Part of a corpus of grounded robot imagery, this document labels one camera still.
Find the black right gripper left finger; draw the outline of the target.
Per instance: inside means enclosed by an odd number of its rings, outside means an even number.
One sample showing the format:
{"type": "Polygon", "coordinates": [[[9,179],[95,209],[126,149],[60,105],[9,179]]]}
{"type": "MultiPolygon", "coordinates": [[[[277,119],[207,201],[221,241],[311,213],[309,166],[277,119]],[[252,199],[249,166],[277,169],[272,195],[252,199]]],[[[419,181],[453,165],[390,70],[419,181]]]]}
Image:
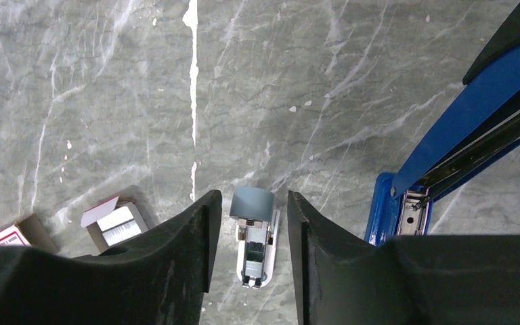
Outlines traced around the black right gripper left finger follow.
{"type": "Polygon", "coordinates": [[[211,190],[97,256],[0,246],[0,324],[197,324],[221,220],[211,190]]]}

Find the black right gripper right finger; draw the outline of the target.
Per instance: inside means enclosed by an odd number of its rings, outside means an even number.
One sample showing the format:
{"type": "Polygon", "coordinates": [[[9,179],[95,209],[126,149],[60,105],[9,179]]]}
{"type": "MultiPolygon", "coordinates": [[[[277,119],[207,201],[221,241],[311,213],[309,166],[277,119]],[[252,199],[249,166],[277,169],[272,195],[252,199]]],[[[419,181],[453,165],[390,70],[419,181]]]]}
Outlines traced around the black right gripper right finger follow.
{"type": "Polygon", "coordinates": [[[300,324],[520,324],[520,236],[398,236],[374,246],[288,193],[300,324]]]}

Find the light blue white stapler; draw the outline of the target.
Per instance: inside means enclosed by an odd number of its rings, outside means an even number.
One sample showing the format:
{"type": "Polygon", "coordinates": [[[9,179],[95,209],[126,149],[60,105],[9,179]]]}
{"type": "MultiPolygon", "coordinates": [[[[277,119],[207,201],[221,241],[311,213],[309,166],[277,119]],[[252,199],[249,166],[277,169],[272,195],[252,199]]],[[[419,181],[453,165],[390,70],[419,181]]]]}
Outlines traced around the light blue white stapler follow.
{"type": "Polygon", "coordinates": [[[236,274],[245,288],[260,289],[272,280],[280,211],[274,193],[261,188],[234,190],[229,216],[236,220],[236,274]]]}

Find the red white staple box sleeve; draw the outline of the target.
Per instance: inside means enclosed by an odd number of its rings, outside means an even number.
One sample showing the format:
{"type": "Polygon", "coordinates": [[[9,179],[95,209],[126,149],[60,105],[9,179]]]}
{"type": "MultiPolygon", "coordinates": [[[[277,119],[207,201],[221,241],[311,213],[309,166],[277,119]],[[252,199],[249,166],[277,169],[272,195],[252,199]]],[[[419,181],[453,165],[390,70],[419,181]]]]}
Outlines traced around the red white staple box sleeve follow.
{"type": "Polygon", "coordinates": [[[35,214],[1,228],[0,246],[30,246],[52,254],[59,252],[49,232],[35,214]]]}

